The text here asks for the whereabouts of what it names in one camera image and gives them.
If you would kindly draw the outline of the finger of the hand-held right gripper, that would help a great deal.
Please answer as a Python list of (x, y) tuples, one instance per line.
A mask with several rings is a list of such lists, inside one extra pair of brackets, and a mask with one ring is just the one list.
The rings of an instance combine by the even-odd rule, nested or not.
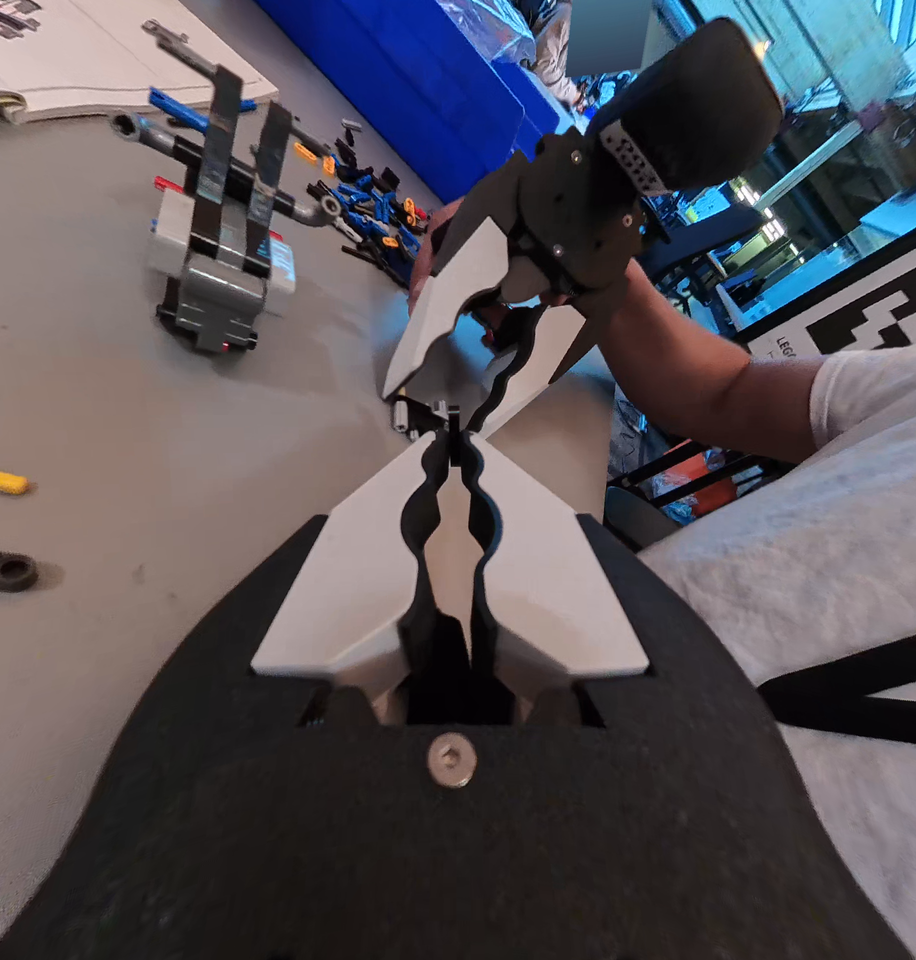
[(536, 305), (509, 309), (486, 344), (496, 354), (511, 354), (507, 366), (467, 422), (466, 429), (488, 438), (522, 412), (558, 378), (558, 370), (585, 326), (574, 306)]
[(510, 266), (508, 238), (490, 217), (474, 229), (452, 257), (430, 275), (394, 349), (381, 397), (392, 395), (424, 365), (431, 347), (455, 329), (469, 303), (500, 288)]

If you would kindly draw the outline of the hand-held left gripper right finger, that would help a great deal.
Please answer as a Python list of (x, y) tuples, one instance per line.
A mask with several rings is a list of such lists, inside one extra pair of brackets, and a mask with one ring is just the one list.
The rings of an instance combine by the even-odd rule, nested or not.
[(472, 575), (471, 676), (535, 704), (555, 688), (643, 676), (649, 657), (580, 514), (487, 440), (448, 431), (481, 548)]

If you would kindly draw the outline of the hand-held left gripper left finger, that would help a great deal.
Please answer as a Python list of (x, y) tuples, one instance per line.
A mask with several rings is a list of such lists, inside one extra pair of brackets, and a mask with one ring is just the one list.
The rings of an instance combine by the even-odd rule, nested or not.
[(434, 597), (424, 547), (440, 523), (449, 433), (426, 433), (327, 516), (250, 662), (259, 676), (326, 681), (374, 703), (414, 669), (400, 627)]

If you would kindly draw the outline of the small grey lego axle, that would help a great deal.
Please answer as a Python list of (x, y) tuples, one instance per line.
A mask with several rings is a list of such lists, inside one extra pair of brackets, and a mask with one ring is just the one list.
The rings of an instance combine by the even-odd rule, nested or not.
[(460, 413), (457, 404), (449, 404), (444, 400), (427, 404), (399, 393), (391, 403), (391, 426), (411, 442), (416, 442), (425, 434), (443, 433), (447, 440), (449, 464), (457, 467), (462, 457)]

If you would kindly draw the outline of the person's right forearm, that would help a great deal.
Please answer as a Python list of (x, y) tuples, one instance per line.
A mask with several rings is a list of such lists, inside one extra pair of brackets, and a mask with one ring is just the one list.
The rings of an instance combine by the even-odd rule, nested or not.
[(686, 317), (631, 259), (599, 349), (617, 386), (669, 434), (800, 464), (817, 450), (810, 398), (823, 360), (754, 358)]

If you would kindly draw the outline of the pile of small lego pins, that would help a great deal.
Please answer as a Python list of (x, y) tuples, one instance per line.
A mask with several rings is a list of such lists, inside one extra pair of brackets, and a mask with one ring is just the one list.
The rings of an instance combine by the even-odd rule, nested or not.
[(413, 198), (400, 198), (401, 180), (389, 167), (377, 172), (358, 164), (360, 122), (344, 118), (341, 130), (323, 158), (316, 159), (302, 143), (294, 145), (297, 154), (320, 168), (321, 177), (308, 183), (306, 193), (316, 201), (332, 198), (339, 205), (333, 226), (346, 241), (343, 253), (375, 267), (406, 290), (430, 215)]

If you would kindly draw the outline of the partly built lego model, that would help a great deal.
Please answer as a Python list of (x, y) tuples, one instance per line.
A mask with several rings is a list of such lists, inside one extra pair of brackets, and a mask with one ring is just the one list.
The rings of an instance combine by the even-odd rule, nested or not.
[(252, 163), (239, 161), (234, 149), (242, 78), (205, 59), (189, 46), (185, 34), (157, 20), (146, 20), (142, 30), (158, 49), (213, 88), (207, 114), (162, 90), (151, 88), (149, 93), (150, 105), (201, 134), (200, 144), (138, 114), (109, 118), (117, 136), (185, 169), (182, 186), (155, 182), (162, 200), (152, 224), (148, 260), (150, 268), (166, 278), (156, 316), (198, 353), (251, 351), (258, 343), (257, 318), (264, 313), (280, 316), (295, 289), (294, 257), (284, 241), (273, 237), (273, 216), (320, 229), (334, 225), (342, 212), (331, 194), (307, 205), (281, 190), (287, 150), (295, 139), (319, 160), (329, 146), (307, 134), (279, 102), (270, 102), (251, 148)]

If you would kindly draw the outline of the person's right hand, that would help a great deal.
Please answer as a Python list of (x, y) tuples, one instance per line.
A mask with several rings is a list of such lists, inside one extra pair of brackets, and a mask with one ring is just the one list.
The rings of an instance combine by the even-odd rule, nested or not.
[[(407, 294), (407, 312), (411, 316), (417, 306), (418, 299), (431, 275), (437, 251), (441, 240), (435, 240), (438, 234), (445, 234), (457, 210), (460, 208), (463, 197), (457, 198), (436, 210), (428, 221), (428, 231), (416, 256), (412, 268), (411, 279)], [(654, 286), (649, 282), (641, 265), (632, 258), (625, 270), (625, 277), (629, 282), (629, 301), (634, 297), (639, 299), (657, 294)]]

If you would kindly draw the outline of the black office chair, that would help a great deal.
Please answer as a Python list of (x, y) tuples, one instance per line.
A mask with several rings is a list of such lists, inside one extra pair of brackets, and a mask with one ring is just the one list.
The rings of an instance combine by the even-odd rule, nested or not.
[(635, 554), (682, 529), (681, 524), (646, 498), (620, 486), (606, 489), (603, 525)]

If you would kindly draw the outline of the clear plastic bag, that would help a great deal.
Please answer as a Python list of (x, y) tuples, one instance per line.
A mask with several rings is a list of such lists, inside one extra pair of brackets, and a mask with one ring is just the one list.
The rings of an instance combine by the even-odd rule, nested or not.
[(510, 1), (438, 1), (438, 6), (490, 63), (530, 66), (536, 41), (525, 17)]

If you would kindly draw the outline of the blue plastic storage bin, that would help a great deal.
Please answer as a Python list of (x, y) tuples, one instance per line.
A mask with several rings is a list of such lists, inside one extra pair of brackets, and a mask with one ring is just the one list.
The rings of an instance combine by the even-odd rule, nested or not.
[(569, 126), (530, 72), (488, 63), (437, 2), (257, 5), (442, 201)]

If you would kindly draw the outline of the framed black white marker poster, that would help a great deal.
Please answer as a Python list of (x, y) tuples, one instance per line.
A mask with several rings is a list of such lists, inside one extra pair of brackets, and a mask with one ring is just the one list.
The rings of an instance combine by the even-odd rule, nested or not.
[(916, 227), (731, 339), (758, 358), (916, 344)]

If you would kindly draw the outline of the white instruction booklet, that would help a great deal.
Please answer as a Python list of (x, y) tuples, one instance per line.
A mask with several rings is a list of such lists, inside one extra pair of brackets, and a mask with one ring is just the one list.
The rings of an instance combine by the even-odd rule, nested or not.
[(0, 114), (11, 123), (148, 112), (149, 91), (188, 107), (212, 102), (212, 82), (160, 48), (144, 24), (184, 37), (243, 82), (242, 99), (279, 90), (182, 2), (0, 1)]

